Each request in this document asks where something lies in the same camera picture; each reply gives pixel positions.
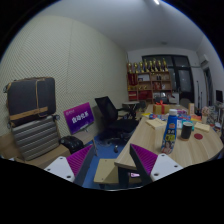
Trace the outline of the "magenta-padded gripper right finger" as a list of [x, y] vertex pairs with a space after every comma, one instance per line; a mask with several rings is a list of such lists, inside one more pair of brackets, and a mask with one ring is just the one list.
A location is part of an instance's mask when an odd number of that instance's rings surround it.
[[130, 145], [129, 153], [143, 185], [148, 185], [182, 169], [182, 166], [168, 155], [164, 153], [157, 155], [135, 144]]

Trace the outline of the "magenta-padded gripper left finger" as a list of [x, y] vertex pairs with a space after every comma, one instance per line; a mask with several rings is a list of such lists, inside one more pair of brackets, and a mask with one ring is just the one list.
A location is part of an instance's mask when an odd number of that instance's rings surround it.
[[88, 145], [68, 157], [59, 156], [45, 171], [82, 186], [93, 156], [94, 146]]

